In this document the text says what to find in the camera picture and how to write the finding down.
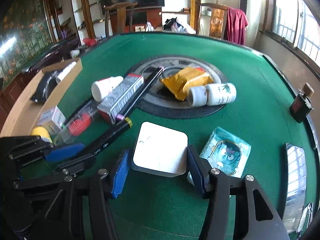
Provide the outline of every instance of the metal screw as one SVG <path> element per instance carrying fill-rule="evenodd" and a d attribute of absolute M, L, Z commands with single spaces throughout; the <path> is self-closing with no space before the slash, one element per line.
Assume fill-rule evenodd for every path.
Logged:
<path fill-rule="evenodd" d="M 67 169 L 63 169 L 62 173 L 67 175 L 69 173 L 69 171 Z"/>
<path fill-rule="evenodd" d="M 65 181 L 65 182 L 70 182 L 70 181 L 72 181 L 72 176 L 70 176 L 70 175 L 65 176 L 64 181 Z"/>
<path fill-rule="evenodd" d="M 246 179 L 247 181 L 254 181 L 254 176 L 248 174 L 247 176 L 245 176 L 245 179 Z"/>
<path fill-rule="evenodd" d="M 211 173 L 218 175 L 220 173 L 220 170 L 217 168 L 213 168 L 213 169 L 211 169 Z"/>
<path fill-rule="evenodd" d="M 106 169 L 100 169 L 100 170 L 98 170 L 98 174 L 100 174 L 100 175 L 105 175 L 105 174 L 107 174 L 108 173 L 108 171 L 106 170 Z"/>

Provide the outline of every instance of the toothpaste box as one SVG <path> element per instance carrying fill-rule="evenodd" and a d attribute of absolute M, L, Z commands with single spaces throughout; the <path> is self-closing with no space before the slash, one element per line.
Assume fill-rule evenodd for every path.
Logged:
<path fill-rule="evenodd" d="M 143 76 L 135 73 L 128 74 L 124 80 L 107 95 L 98 105 L 102 117 L 109 123 L 116 123 L 116 116 L 128 102 L 130 97 L 143 84 Z"/>
<path fill-rule="evenodd" d="M 37 126 L 46 128 L 50 135 L 54 135 L 61 130 L 65 120 L 64 114 L 55 106 L 41 114 Z"/>

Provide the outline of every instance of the yellow snack package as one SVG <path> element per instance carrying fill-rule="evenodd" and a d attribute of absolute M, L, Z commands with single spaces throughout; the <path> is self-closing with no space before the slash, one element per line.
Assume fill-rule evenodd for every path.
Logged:
<path fill-rule="evenodd" d="M 160 80 L 175 98 L 183 101 L 190 87 L 204 86 L 213 83 L 211 76 L 201 68 L 186 67 L 177 74 Z"/>

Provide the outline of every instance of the wooden chair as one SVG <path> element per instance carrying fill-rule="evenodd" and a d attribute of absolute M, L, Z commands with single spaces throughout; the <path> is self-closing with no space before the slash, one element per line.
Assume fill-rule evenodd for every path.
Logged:
<path fill-rule="evenodd" d="M 113 9 L 117 9 L 117 31 L 116 33 L 124 33 L 124 27 L 125 27 L 125 20 L 127 18 L 127 7 L 131 7 L 130 10 L 130 32 L 133 31 L 132 28 L 132 17 L 133 17 L 133 8 L 138 3 L 128 3 L 128 2 L 121 2 L 121 3 L 115 3 L 111 6 L 104 6 L 104 9 L 106 10 L 106 19 L 105 19 L 105 29 L 106 29 L 106 37 L 109 37 L 109 11 Z"/>
<path fill-rule="evenodd" d="M 200 16 L 201 16 L 201 9 L 203 6 L 208 6 L 212 9 L 211 13 L 211 20 L 210 20 L 210 29 L 209 29 L 209 36 L 223 39 L 224 31 L 227 25 L 227 11 L 228 7 L 220 4 L 215 3 L 197 3 L 199 9 L 199 17 L 198 23 L 196 28 L 196 34 L 199 34 L 200 29 Z"/>

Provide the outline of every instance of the window sill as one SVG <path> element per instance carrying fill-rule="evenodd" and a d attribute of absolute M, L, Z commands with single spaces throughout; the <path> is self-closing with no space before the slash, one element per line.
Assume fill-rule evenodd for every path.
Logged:
<path fill-rule="evenodd" d="M 288 46 L 287 44 L 280 42 L 277 38 L 273 37 L 269 33 L 259 30 L 262 34 L 268 36 L 269 38 L 273 39 L 281 46 L 285 47 L 289 50 L 295 57 L 297 57 L 306 67 L 315 75 L 315 77 L 320 81 L 320 67 L 307 55 L 303 55 L 304 52 L 300 49 L 293 49 L 292 47 Z"/>

